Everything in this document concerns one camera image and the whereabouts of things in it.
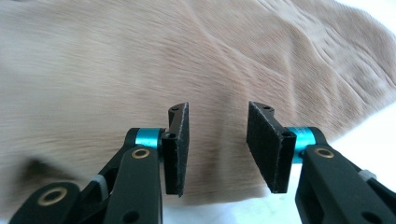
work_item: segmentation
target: wrinkled cloth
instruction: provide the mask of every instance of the wrinkled cloth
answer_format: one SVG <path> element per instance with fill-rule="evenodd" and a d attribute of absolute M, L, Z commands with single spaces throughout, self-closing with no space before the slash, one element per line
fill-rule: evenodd
<path fill-rule="evenodd" d="M 395 56 L 386 28 L 330 0 L 2 1 L 0 217 L 45 184 L 84 188 L 183 102 L 185 195 L 164 203 L 260 197 L 248 102 L 332 141 L 396 100 Z"/>

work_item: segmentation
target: blue cylindrical joint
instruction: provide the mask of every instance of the blue cylindrical joint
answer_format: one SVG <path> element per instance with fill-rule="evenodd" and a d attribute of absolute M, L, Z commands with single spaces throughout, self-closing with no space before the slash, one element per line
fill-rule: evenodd
<path fill-rule="evenodd" d="M 160 129 L 158 128 L 141 128 L 137 131 L 136 140 L 137 145 L 145 147 L 152 147 L 158 149 L 158 139 L 160 138 Z"/>
<path fill-rule="evenodd" d="M 308 127 L 289 127 L 288 129 L 297 135 L 293 163 L 302 163 L 302 155 L 306 147 L 317 143 L 315 136 Z"/>

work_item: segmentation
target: white surface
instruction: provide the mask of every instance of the white surface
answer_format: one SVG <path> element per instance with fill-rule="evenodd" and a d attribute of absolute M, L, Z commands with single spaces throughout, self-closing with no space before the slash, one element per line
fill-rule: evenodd
<path fill-rule="evenodd" d="M 339 2 L 363 9 L 385 24 L 396 34 L 396 0 L 339 0 Z M 360 168 L 368 169 L 388 188 L 396 191 L 396 103 L 377 113 L 361 126 L 331 143 Z M 163 223 L 301 223 L 294 195 L 300 177 L 301 165 L 293 165 L 289 193 L 269 195 L 239 203 L 164 207 Z"/>

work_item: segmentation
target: beige fabric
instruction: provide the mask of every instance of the beige fabric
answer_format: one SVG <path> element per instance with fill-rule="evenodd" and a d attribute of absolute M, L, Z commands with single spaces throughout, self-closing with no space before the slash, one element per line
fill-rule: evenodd
<path fill-rule="evenodd" d="M 396 100 L 395 52 L 333 1 L 2 1 L 0 217 L 46 183 L 83 188 L 130 128 L 167 127 L 182 102 L 191 146 L 173 203 L 261 196 L 248 101 L 333 140 Z"/>

